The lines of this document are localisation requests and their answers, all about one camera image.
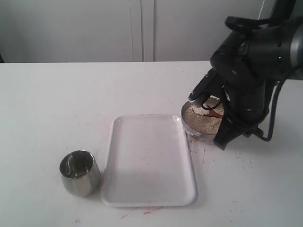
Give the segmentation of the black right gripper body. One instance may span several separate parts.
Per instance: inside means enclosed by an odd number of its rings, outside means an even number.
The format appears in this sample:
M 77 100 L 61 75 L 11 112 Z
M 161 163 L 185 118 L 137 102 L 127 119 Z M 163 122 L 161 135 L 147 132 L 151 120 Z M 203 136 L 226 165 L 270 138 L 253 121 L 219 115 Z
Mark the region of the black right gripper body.
M 258 125 L 263 120 L 263 81 L 248 86 L 232 87 L 223 82 L 212 82 L 212 95 L 220 98 L 223 118 L 214 144 L 224 150 L 229 142 L 244 135 L 262 136 Z

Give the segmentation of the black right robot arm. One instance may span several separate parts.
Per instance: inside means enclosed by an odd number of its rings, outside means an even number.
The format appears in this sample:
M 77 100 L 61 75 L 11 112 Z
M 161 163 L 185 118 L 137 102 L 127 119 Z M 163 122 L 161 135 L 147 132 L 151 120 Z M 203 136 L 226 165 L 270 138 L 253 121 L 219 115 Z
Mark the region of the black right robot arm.
M 224 114 L 213 142 L 221 149 L 241 135 L 270 141 L 283 84 L 303 78 L 303 18 L 227 17 L 225 25 L 231 33 L 189 102 L 203 107 L 219 99 Z

